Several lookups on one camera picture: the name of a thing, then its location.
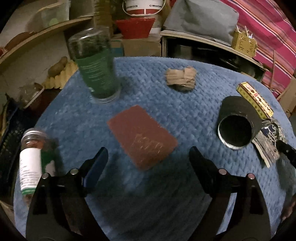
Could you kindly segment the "wooden shelf unit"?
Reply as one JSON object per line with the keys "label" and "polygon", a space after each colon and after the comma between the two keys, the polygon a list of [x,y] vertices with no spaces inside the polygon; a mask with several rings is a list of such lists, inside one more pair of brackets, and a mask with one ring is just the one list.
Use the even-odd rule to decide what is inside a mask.
{"label": "wooden shelf unit", "polygon": [[[1,46],[20,33],[42,23],[38,11],[54,1],[22,1],[1,32]],[[1,57],[1,106],[6,95],[16,99],[20,88],[33,82],[42,83],[49,68],[61,57],[69,56],[67,39],[70,35],[93,24],[93,2],[71,1],[69,20],[53,25],[19,42]]]}

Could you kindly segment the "blue textured table cloth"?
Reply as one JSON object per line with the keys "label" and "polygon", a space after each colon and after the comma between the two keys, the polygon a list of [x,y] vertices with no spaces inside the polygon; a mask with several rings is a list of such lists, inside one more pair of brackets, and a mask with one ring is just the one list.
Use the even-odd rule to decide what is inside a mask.
{"label": "blue textured table cloth", "polygon": [[292,125],[270,90],[247,75],[184,59],[122,57],[114,68],[121,81],[117,100],[97,104],[76,72],[36,125],[58,144],[59,174],[108,149],[107,166],[87,196],[104,232],[112,240],[185,240],[210,201],[189,165],[196,146],[231,174],[255,174],[274,235],[295,192],[295,169],[287,158],[267,168],[253,144],[234,151],[216,130],[223,99],[247,81],[294,146]]}

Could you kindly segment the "white label spice jar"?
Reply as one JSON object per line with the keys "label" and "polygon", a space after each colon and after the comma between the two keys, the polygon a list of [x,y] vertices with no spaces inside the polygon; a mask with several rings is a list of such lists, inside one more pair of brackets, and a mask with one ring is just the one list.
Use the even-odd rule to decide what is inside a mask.
{"label": "white label spice jar", "polygon": [[20,189],[25,202],[30,203],[44,173],[56,175],[54,145],[42,130],[30,128],[21,139],[19,159]]}

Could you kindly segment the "red plastic basket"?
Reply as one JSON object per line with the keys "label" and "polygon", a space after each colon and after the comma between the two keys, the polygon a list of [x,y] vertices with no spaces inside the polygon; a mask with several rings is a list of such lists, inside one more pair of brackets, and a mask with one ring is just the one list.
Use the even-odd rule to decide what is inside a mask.
{"label": "red plastic basket", "polygon": [[129,18],[126,20],[116,20],[123,39],[145,39],[155,22],[155,18]]}

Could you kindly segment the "yellow rectangular box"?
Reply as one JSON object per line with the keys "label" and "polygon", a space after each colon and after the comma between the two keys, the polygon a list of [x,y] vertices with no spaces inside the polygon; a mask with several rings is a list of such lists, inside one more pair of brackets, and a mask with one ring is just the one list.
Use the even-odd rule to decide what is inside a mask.
{"label": "yellow rectangular box", "polygon": [[261,119],[267,120],[273,117],[274,112],[270,105],[248,82],[240,83],[237,92],[255,108]]}

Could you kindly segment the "yellow egg carton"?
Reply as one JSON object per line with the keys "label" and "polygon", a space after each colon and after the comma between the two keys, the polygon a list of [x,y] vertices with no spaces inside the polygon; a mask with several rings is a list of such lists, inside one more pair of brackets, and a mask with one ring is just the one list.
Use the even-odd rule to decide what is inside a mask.
{"label": "yellow egg carton", "polygon": [[74,61],[66,64],[61,73],[55,77],[47,77],[42,83],[45,89],[63,89],[70,77],[78,70],[78,65]]}

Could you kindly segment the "crumpled brown cardboard piece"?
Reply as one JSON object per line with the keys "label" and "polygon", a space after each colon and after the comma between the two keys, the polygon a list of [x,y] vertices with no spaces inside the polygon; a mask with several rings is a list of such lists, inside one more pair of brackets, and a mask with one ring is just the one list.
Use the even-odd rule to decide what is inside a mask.
{"label": "crumpled brown cardboard piece", "polygon": [[166,84],[179,91],[191,91],[196,86],[197,70],[193,67],[184,69],[168,69],[166,71]]}

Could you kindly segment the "yellow utensil holder box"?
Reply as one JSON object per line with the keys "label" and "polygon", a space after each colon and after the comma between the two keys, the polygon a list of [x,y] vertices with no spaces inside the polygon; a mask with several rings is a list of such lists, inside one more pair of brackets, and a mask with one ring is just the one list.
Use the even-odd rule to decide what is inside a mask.
{"label": "yellow utensil holder box", "polygon": [[234,50],[253,58],[256,56],[257,41],[253,37],[250,37],[247,28],[245,28],[245,30],[240,30],[238,26],[236,26],[231,47]]}

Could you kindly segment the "black cylindrical tube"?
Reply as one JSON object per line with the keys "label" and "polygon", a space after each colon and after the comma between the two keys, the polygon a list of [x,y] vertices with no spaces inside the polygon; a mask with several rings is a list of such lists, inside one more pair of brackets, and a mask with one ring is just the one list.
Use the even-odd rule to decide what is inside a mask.
{"label": "black cylindrical tube", "polygon": [[262,128],[255,108],[241,96],[223,99],[217,120],[220,141],[232,150],[247,146]]}

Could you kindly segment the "silver patterned wrapper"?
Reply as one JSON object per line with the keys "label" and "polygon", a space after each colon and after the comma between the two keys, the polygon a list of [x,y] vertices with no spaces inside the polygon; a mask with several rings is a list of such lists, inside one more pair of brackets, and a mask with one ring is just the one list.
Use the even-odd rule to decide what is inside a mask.
{"label": "silver patterned wrapper", "polygon": [[276,119],[263,120],[262,124],[262,128],[251,142],[255,145],[267,168],[270,168],[280,158],[276,142],[283,141],[286,143],[287,139]]}

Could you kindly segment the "green label glass jar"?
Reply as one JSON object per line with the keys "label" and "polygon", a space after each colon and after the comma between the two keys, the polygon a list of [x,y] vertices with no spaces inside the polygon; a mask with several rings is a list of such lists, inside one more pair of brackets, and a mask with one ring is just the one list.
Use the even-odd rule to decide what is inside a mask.
{"label": "green label glass jar", "polygon": [[121,85],[114,70],[109,28],[82,30],[69,38],[68,46],[94,100],[109,103],[116,99]]}

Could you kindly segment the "striped pink red curtain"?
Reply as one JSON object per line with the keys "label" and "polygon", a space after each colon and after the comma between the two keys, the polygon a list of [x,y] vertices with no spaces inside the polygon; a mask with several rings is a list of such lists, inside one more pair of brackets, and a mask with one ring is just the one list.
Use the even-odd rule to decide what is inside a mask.
{"label": "striped pink red curtain", "polygon": [[257,41],[255,60],[274,69],[262,83],[279,96],[295,70],[295,30],[275,1],[223,1],[239,13],[238,28]]}

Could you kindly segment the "white plastic bucket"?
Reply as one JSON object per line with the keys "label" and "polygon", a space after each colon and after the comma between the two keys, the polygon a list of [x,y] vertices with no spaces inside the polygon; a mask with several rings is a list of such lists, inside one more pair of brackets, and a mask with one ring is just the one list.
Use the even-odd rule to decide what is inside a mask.
{"label": "white plastic bucket", "polygon": [[159,34],[162,28],[161,12],[165,4],[165,0],[126,0],[122,3],[122,9],[133,18],[154,18],[150,34]]}

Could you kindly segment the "clear plastic container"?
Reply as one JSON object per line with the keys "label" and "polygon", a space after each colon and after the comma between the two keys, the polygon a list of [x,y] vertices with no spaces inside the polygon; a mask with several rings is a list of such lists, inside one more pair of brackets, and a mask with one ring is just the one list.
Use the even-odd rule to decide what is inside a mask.
{"label": "clear plastic container", "polygon": [[71,1],[58,1],[39,9],[36,13],[41,18],[42,30],[69,20]]}

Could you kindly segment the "grey fabric cover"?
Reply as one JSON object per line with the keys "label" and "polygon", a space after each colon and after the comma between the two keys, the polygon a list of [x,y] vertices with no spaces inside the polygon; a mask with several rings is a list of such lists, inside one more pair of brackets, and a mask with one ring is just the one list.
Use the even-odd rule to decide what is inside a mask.
{"label": "grey fabric cover", "polygon": [[230,46],[239,13],[221,1],[176,1],[164,28]]}

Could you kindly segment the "dark blue plastic crate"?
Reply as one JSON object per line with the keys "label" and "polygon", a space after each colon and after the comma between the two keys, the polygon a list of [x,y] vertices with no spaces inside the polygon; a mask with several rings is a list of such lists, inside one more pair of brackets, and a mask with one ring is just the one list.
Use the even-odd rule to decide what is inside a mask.
{"label": "dark blue plastic crate", "polygon": [[22,115],[23,111],[19,108],[11,114],[1,139],[1,198],[11,196],[12,193],[17,167],[16,159],[26,130]]}

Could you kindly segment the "low wooden side table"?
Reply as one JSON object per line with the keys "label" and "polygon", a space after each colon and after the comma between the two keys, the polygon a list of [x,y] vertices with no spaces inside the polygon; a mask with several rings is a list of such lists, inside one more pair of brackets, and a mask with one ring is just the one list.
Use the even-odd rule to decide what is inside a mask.
{"label": "low wooden side table", "polygon": [[160,32],[162,56],[195,60],[244,73],[262,82],[267,68],[260,62],[218,42],[171,30]]}

